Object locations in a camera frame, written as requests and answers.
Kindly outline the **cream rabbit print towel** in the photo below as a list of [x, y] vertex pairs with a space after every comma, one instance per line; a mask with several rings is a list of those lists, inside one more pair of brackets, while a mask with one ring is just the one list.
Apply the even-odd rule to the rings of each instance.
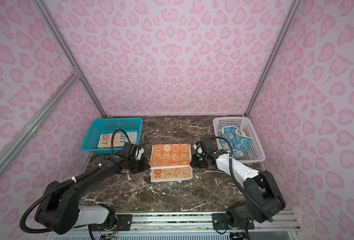
[[[135, 144], [137, 142], [138, 138], [138, 132], [128, 132], [127, 133], [130, 142], [132, 144]], [[110, 134], [102, 134], [100, 136], [99, 142], [98, 142], [98, 149], [107, 149], [112, 147], [112, 142], [113, 142], [113, 147], [114, 148], [122, 148], [126, 142], [128, 142], [128, 139], [126, 138], [126, 135], [119, 131], [115, 134], [115, 137], [112, 139], [113, 133]]]

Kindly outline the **orange patterned towel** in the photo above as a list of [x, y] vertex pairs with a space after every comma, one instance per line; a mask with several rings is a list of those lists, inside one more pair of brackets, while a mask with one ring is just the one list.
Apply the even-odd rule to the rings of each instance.
[[193, 178], [189, 144], [153, 145], [150, 159], [151, 182], [185, 181]]

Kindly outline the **white plastic basket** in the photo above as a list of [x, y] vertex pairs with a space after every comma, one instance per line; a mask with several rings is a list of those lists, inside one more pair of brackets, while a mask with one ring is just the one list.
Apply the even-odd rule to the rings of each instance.
[[[242, 157], [240, 161], [243, 164], [251, 164], [263, 162], [266, 159], [265, 152], [260, 143], [258, 135], [250, 119], [246, 117], [220, 117], [213, 120], [214, 130], [216, 136], [223, 137], [222, 128], [227, 126], [235, 126], [237, 128], [242, 128], [245, 134], [252, 138], [251, 148], [247, 151], [246, 157]], [[218, 148], [222, 149], [220, 144], [221, 139], [217, 139]]]

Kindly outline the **teal plastic basket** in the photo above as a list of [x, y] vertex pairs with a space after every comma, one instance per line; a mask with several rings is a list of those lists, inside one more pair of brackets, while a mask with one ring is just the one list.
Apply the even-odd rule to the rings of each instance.
[[116, 129], [124, 130], [130, 137], [132, 144], [138, 145], [141, 138], [143, 120], [141, 118], [116, 118], [95, 120], [82, 144], [84, 152], [91, 152], [96, 155], [111, 153], [111, 144], [106, 148], [99, 148], [102, 135], [113, 134]]

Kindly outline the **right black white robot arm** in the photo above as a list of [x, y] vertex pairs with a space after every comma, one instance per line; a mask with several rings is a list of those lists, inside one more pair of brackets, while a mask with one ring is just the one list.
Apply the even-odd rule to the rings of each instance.
[[229, 228], [246, 228], [252, 221], [272, 222], [273, 216], [286, 208], [286, 202], [273, 175], [269, 171], [254, 170], [233, 159], [224, 150], [204, 152], [197, 149], [192, 156], [192, 167], [217, 169], [229, 176], [245, 201], [238, 202], [226, 209], [225, 220], [220, 229], [227, 224]]

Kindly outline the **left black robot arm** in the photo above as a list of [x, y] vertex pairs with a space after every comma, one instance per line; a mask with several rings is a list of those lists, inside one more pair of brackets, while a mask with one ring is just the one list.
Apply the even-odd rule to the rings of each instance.
[[125, 159], [119, 154], [101, 160], [94, 168], [62, 183], [50, 183], [44, 195], [38, 200], [35, 221], [49, 232], [59, 235], [74, 227], [100, 225], [111, 230], [117, 225], [116, 211], [101, 204], [93, 208], [79, 205], [80, 199], [97, 185], [119, 174], [137, 174], [148, 170], [145, 157]]

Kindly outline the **blue patterned towel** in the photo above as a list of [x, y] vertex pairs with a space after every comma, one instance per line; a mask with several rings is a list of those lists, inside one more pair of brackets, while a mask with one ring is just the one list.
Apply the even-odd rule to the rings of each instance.
[[235, 160], [241, 160], [242, 157], [246, 157], [247, 151], [251, 148], [252, 138], [248, 137], [242, 128], [235, 126], [227, 126], [222, 128], [223, 138], [227, 139], [229, 143], [224, 140], [220, 140], [222, 149], [230, 153], [233, 149], [233, 158]]

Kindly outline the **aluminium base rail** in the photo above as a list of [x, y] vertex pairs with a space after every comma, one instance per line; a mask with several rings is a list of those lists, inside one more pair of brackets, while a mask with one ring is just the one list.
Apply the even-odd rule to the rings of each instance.
[[64, 235], [46, 233], [43, 240], [302, 240], [304, 236], [291, 211], [283, 211], [274, 221], [226, 227], [224, 212], [122, 212], [118, 230], [98, 231], [80, 227]]

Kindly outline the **aluminium frame post left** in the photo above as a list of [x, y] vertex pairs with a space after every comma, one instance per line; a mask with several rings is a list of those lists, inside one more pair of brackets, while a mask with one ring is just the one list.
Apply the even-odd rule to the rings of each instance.
[[41, 0], [33, 0], [32, 3], [35, 5], [38, 13], [41, 15], [43, 18], [43, 21], [49, 28], [50, 32], [52, 33], [54, 39], [56, 40], [59, 48], [65, 55], [66, 59], [68, 62], [71, 64], [72, 68], [74, 69], [74, 73], [78, 74], [80, 76], [81, 82], [88, 93], [89, 97], [91, 98], [92, 102], [94, 103], [95, 107], [99, 111], [100, 115], [102, 116], [103, 119], [106, 119], [108, 115], [104, 111], [100, 101], [98, 100], [96, 94], [91, 88], [91, 85], [89, 84], [87, 78], [85, 77], [83, 71], [81, 70], [81, 67], [79, 63], [77, 62], [75, 55], [73, 54], [69, 44], [66, 41], [66, 38], [63, 36], [61, 33], [55, 18], [53, 17], [52, 13], [49, 11], [48, 6], [46, 5], [45, 1]]

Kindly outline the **aluminium frame post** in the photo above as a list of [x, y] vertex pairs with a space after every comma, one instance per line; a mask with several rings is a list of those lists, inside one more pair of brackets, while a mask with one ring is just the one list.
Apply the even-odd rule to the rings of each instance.
[[66, 38], [63, 36], [61, 33], [55, 18], [53, 17], [52, 13], [49, 11], [48, 6], [46, 5], [45, 1], [41, 0], [33, 0], [32, 3], [35, 5], [38, 13], [41, 15], [43, 18], [43, 21], [49, 28], [50, 32], [52, 33], [54, 39], [56, 40], [59, 48], [65, 55], [66, 59], [68, 62], [71, 64], [72, 68], [74, 69], [74, 73], [78, 74], [80, 76], [81, 82], [88, 93], [89, 97], [91, 98], [92, 102], [94, 103], [95, 107], [99, 111], [100, 115], [102, 116], [103, 119], [106, 119], [108, 115], [104, 111], [100, 101], [98, 100], [96, 94], [91, 88], [91, 85], [89, 84], [87, 78], [85, 77], [83, 71], [81, 70], [81, 67], [79, 63], [77, 62], [75, 55], [73, 54], [69, 44], [66, 41]]
[[245, 117], [249, 118], [252, 115], [252, 110], [254, 108], [255, 103], [257, 102], [257, 98], [262, 90], [262, 87], [268, 78], [270, 70], [274, 66], [276, 58], [279, 55], [280, 49], [283, 46], [283, 44], [285, 43], [286, 37], [288, 36], [290, 29], [291, 29], [297, 15], [298, 15], [299, 11], [301, 10], [301, 7], [303, 6], [303, 4], [304, 4], [304, 1], [301, 1], [301, 0], [292, 1], [291, 6], [288, 10], [288, 13], [287, 13], [286, 17], [284, 18], [283, 25], [277, 34], [276, 40], [274, 41], [274, 44], [273, 44], [273, 47], [270, 51], [269, 57], [264, 65], [263, 71], [262, 71], [260, 78], [257, 82], [256, 88], [255, 88], [253, 95], [251, 97], [251, 101], [246, 109], [246, 112], [244, 114]]

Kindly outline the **aluminium frame strut left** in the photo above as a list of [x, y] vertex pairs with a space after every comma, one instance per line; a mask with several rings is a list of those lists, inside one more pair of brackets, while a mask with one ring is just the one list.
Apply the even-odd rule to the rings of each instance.
[[0, 154], [0, 177], [11, 165], [18, 153], [27, 145], [33, 135], [52, 114], [53, 110], [58, 106], [73, 85], [79, 80], [79, 75], [80, 73], [78, 71], [73, 72], [67, 81], [58, 88], [55, 94], [51, 96], [37, 114], [35, 114], [19, 132], [16, 138]]

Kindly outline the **aluminium frame post right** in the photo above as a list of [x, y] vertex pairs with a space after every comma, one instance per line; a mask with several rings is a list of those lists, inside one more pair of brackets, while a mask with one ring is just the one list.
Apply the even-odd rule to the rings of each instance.
[[276, 40], [274, 41], [274, 44], [273, 44], [273, 47], [270, 51], [269, 57], [264, 65], [263, 71], [262, 71], [260, 78], [257, 82], [256, 88], [255, 88], [253, 95], [251, 97], [251, 101], [246, 109], [246, 112], [244, 114], [245, 117], [249, 118], [252, 115], [252, 110], [254, 108], [255, 103], [257, 102], [257, 98], [262, 90], [262, 87], [268, 78], [270, 70], [274, 66], [276, 58], [279, 55], [280, 49], [283, 46], [283, 44], [285, 43], [286, 37], [288, 36], [290, 29], [291, 29], [297, 15], [298, 15], [299, 11], [301, 10], [301, 7], [303, 6], [303, 4], [304, 4], [304, 1], [301, 1], [301, 0], [292, 1], [291, 6], [288, 10], [288, 13], [287, 13], [286, 17], [284, 18], [283, 25], [277, 34]]

